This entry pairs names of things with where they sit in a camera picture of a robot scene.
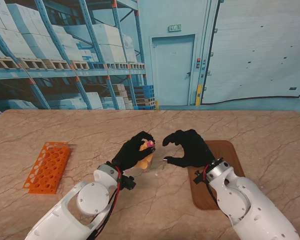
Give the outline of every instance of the red cable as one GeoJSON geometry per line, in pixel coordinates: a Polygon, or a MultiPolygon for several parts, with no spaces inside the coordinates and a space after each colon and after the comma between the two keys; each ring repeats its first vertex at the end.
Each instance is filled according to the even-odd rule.
{"type": "Polygon", "coordinates": [[[118,199],[118,196],[119,196],[119,192],[120,192],[120,185],[121,185],[121,171],[119,169],[119,167],[115,166],[116,170],[118,171],[118,187],[116,189],[116,195],[115,195],[115,199],[114,199],[114,205],[113,205],[113,208],[115,208],[115,205],[116,205],[116,202],[117,202],[117,199],[118,199]]]}
{"type": "Polygon", "coordinates": [[[207,169],[209,167],[209,164],[207,166],[205,166],[204,170],[203,170],[203,180],[206,180],[206,175],[207,175],[207,169]]]}

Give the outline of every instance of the gloved hand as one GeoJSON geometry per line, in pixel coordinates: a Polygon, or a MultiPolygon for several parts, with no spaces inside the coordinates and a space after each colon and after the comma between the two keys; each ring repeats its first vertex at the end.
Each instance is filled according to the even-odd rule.
{"type": "Polygon", "coordinates": [[[170,134],[165,137],[162,145],[165,147],[169,143],[174,143],[176,146],[181,144],[184,157],[166,156],[163,161],[168,164],[182,168],[189,166],[200,168],[210,164],[215,159],[203,138],[193,129],[188,131],[178,130],[170,134]]]}
{"type": "Polygon", "coordinates": [[[155,142],[149,133],[145,131],[139,132],[123,144],[120,151],[115,155],[114,159],[112,159],[112,164],[118,166],[121,171],[124,171],[132,168],[138,161],[144,159],[156,150],[154,147],[148,147],[145,150],[139,151],[140,146],[145,143],[142,139],[155,142]]]}

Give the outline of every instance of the circular joint cover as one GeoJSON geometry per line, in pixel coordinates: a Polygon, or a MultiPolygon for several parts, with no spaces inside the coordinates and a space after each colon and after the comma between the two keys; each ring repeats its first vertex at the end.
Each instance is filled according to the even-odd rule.
{"type": "Polygon", "coordinates": [[[108,189],[97,182],[85,185],[76,198],[78,208],[86,215],[99,214],[106,208],[108,202],[108,189]]]}

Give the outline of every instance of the black cable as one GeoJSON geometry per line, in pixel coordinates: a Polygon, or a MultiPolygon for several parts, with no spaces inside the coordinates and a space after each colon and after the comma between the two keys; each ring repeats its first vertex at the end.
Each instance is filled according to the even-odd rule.
{"type": "MultiPolygon", "coordinates": [[[[116,193],[117,193],[117,189],[113,192],[112,196],[110,197],[110,200],[109,200],[108,204],[111,203],[111,201],[112,201],[112,199],[114,198],[114,196],[116,196],[116,193]]],[[[107,224],[107,222],[108,222],[108,220],[109,220],[109,218],[110,218],[110,215],[111,215],[111,213],[112,213],[112,211],[113,211],[113,209],[114,209],[114,207],[115,207],[114,204],[115,204],[115,201],[112,202],[111,208],[110,208],[108,214],[106,215],[106,217],[105,217],[103,223],[98,227],[98,229],[95,229],[95,230],[90,234],[90,236],[89,236],[86,240],[94,240],[94,239],[96,239],[96,237],[102,232],[102,230],[104,229],[105,225],[107,224]]]]}
{"type": "Polygon", "coordinates": [[[217,199],[216,199],[216,197],[214,196],[214,194],[213,194],[213,192],[212,192],[212,190],[211,190],[211,187],[210,187],[208,181],[205,182],[205,185],[206,185],[206,189],[208,189],[208,192],[210,193],[210,195],[211,195],[213,201],[214,201],[215,204],[219,207],[218,202],[217,202],[217,199]]]}
{"type": "Polygon", "coordinates": [[[103,229],[105,228],[105,226],[106,226],[106,224],[107,224],[107,222],[108,222],[108,220],[109,220],[109,218],[110,218],[110,216],[111,216],[114,208],[115,208],[115,201],[112,202],[111,208],[110,208],[107,216],[105,217],[105,220],[100,225],[100,227],[98,227],[98,229],[96,230],[97,233],[96,233],[94,239],[96,239],[101,234],[101,232],[103,231],[103,229]]]}

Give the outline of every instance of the finger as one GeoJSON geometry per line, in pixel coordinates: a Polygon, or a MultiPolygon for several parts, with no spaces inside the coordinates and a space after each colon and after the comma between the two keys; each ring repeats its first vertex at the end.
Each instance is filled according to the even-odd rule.
{"type": "Polygon", "coordinates": [[[132,141],[137,141],[137,142],[141,141],[142,139],[146,139],[148,141],[151,140],[151,141],[155,142],[154,137],[145,131],[141,131],[137,135],[135,135],[131,138],[132,141]]]}
{"type": "Polygon", "coordinates": [[[136,145],[136,149],[139,151],[140,147],[145,143],[145,141],[140,141],[136,145]]]}
{"type": "Polygon", "coordinates": [[[168,163],[168,164],[173,164],[176,165],[178,167],[188,167],[189,163],[187,160],[185,160],[183,157],[173,157],[173,156],[166,156],[163,159],[164,162],[168,163]]]}
{"type": "Polygon", "coordinates": [[[156,149],[154,147],[148,147],[145,150],[142,151],[138,151],[136,153],[136,159],[137,161],[140,161],[142,159],[144,159],[145,157],[149,156],[150,154],[152,154],[156,149]]]}
{"type": "Polygon", "coordinates": [[[175,145],[179,145],[182,141],[182,136],[184,135],[184,131],[182,130],[178,130],[174,133],[171,133],[170,135],[166,136],[164,139],[163,139],[163,142],[162,142],[162,146],[167,146],[169,143],[175,143],[175,145]]]}
{"type": "Polygon", "coordinates": [[[198,134],[197,131],[194,130],[194,129],[189,129],[189,130],[185,131],[185,133],[188,133],[188,134],[196,134],[196,135],[198,134]]]}

